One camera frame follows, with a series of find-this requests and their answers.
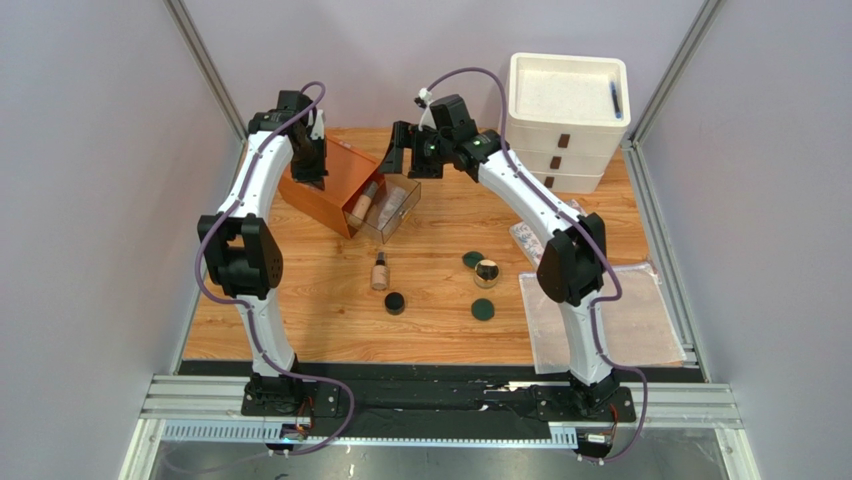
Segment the gold lid cream jar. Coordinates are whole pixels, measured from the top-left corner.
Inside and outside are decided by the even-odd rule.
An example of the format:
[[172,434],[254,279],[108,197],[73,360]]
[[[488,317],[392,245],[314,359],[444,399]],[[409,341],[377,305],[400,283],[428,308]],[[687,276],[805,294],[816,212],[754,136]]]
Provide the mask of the gold lid cream jar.
[[500,267],[493,260],[483,259],[474,266],[474,282],[480,288],[493,288],[499,277]]

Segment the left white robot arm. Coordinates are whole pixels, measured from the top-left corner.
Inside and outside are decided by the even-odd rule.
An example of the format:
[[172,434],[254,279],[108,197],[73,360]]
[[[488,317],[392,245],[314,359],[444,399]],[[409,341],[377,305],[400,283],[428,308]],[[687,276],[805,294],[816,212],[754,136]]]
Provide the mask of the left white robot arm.
[[294,372],[295,351],[283,327],[277,288],[283,257],[266,217],[282,175],[324,189],[326,136],[319,101],[304,89],[282,90],[276,106],[248,123],[246,158],[225,202],[212,215],[199,218],[200,247],[194,273],[219,286],[215,303],[231,305],[241,316],[252,351],[252,374],[246,400],[257,406],[293,410],[305,401],[302,374]]

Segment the beige concealer tube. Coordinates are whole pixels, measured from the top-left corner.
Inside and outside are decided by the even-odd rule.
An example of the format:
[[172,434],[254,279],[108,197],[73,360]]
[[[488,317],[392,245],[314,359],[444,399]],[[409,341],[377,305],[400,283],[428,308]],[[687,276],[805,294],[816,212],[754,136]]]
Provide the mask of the beige concealer tube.
[[361,192],[349,216],[348,223],[352,227],[358,229],[363,224],[378,189],[379,184],[376,181],[370,181]]

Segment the clear drawer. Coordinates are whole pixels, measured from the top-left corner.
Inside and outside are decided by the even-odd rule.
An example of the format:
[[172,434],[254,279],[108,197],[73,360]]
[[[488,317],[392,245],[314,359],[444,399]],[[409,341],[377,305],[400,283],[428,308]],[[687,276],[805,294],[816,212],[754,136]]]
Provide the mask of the clear drawer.
[[[376,181],[379,184],[379,189],[374,197],[372,206],[370,207],[363,221],[363,224],[358,229],[356,229],[348,223],[349,216],[359,195],[370,181]],[[397,210],[396,215],[388,222],[388,224],[383,229],[379,229],[377,226],[379,208],[384,202],[384,199],[391,185],[404,188],[407,191],[408,196],[404,203]],[[381,244],[386,244],[396,233],[399,227],[413,213],[414,208],[417,206],[420,199],[421,184],[418,181],[409,179],[405,175],[401,174],[375,174],[365,183],[362,189],[356,193],[354,199],[350,201],[349,205],[344,209],[346,224],[351,230],[354,231],[354,236],[360,236]]]

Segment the foundation bottle black cap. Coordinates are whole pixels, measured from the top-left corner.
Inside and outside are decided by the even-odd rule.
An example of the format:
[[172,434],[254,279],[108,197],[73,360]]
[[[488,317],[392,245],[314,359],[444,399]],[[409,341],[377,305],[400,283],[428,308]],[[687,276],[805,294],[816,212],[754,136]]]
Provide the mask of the foundation bottle black cap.
[[386,254],[383,251],[379,251],[376,256],[375,264],[371,270],[371,288],[375,291],[387,290],[390,284],[389,277],[390,274]]

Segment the orange drawer box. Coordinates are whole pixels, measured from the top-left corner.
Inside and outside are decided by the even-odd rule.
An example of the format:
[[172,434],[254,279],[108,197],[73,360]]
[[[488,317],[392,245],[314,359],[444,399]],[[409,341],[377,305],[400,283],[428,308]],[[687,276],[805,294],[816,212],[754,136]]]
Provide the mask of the orange drawer box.
[[324,177],[324,189],[295,182],[288,166],[279,181],[278,192],[292,207],[351,239],[356,235],[356,228],[348,223],[348,218],[363,190],[370,181],[383,187],[379,165],[380,160],[365,150],[327,134],[328,175]]

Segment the clear glitter tube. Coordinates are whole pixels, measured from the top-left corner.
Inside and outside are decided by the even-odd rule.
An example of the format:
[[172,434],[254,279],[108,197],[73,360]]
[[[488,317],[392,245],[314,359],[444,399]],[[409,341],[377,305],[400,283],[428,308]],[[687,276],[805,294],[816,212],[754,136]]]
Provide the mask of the clear glitter tube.
[[397,210],[404,203],[407,196],[407,191],[404,188],[393,185],[390,186],[384,202],[379,208],[379,215],[377,219],[377,226],[379,229],[383,229],[396,215]]

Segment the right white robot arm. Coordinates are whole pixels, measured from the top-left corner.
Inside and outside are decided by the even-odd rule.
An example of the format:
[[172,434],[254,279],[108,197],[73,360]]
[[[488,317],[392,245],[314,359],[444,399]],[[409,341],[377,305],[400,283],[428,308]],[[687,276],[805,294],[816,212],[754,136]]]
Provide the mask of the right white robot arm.
[[406,150],[412,178],[440,178],[450,164],[495,193],[526,223],[544,248],[537,280],[562,315],[575,401],[582,408],[598,407],[618,387],[601,357],[603,334],[594,320],[604,286],[603,219],[561,202],[513,152],[503,151],[496,131],[477,128],[459,95],[443,97],[424,111],[432,119],[429,125],[393,123],[381,172],[401,172]]

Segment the black round jar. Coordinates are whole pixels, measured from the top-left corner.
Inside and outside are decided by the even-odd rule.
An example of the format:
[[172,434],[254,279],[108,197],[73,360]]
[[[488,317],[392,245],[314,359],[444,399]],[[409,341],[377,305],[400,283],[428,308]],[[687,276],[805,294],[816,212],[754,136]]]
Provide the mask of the black round jar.
[[390,315],[400,315],[405,311],[406,300],[399,292],[390,292],[384,298],[384,307]]

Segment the green compact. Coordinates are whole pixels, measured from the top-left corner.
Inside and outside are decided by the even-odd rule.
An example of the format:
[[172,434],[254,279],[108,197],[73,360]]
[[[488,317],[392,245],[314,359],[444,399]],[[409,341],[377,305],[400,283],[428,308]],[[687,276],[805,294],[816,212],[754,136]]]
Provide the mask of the green compact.
[[471,315],[478,321],[491,320],[496,313],[494,304],[485,298],[479,298],[471,304]]
[[468,251],[463,254],[462,262],[463,264],[470,269],[474,269],[476,265],[485,259],[485,256],[479,251]]

